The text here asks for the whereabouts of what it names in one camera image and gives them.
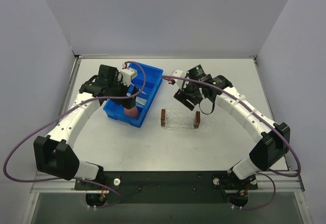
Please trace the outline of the clear holder with wooden ends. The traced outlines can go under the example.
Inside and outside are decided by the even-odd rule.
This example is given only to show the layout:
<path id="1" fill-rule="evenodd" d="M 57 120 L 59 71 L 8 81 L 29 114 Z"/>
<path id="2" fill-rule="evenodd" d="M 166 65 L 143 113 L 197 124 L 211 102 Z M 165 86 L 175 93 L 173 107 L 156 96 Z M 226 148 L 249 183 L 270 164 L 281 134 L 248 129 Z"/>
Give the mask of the clear holder with wooden ends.
<path id="1" fill-rule="evenodd" d="M 178 109 L 162 108 L 160 125 L 170 129 L 198 129 L 201 123 L 199 111 L 181 111 Z"/>

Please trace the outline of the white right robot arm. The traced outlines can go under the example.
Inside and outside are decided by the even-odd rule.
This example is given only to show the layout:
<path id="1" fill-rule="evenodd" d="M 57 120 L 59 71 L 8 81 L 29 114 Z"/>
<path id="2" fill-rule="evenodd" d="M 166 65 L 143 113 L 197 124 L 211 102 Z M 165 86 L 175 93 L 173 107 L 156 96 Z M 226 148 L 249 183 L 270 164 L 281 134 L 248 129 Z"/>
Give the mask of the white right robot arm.
<path id="1" fill-rule="evenodd" d="M 232 167 L 231 172 L 244 180 L 258 171 L 267 171 L 289 151 L 290 128 L 265 117 L 222 75 L 212 77 L 201 65 L 172 72 L 170 83 L 179 87 L 174 98 L 193 110 L 204 99 L 231 115 L 252 137 L 255 147 Z"/>

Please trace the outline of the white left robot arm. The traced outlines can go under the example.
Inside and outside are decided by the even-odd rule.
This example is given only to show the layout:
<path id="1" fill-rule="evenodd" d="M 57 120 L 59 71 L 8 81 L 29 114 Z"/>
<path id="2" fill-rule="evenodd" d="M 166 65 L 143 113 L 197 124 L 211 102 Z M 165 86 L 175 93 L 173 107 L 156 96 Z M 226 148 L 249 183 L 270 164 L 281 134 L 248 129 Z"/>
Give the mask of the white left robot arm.
<path id="1" fill-rule="evenodd" d="M 104 184 L 100 166 L 79 160 L 73 151 L 81 130 L 101 105 L 110 100 L 130 109 L 140 90 L 132 85 L 138 71 L 123 65 L 121 70 L 100 65 L 98 74 L 84 82 L 71 108 L 66 111 L 57 126 L 46 136 L 34 140 L 37 170 L 61 179 L 86 179 L 93 189 Z"/>

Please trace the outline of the pink plastic cup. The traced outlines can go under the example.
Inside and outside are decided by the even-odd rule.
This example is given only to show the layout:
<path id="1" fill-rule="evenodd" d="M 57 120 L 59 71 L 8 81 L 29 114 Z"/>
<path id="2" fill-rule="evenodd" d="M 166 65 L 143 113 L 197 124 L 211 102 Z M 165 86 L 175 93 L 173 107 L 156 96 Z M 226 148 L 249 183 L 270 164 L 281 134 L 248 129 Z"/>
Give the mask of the pink plastic cup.
<path id="1" fill-rule="evenodd" d="M 139 118 L 139 111 L 138 111 L 138 108 L 136 106 L 130 108 L 130 109 L 126 109 L 124 108 L 124 114 L 127 116 L 127 117 L 130 117 L 130 118 L 133 118 L 133 119 L 138 119 Z"/>

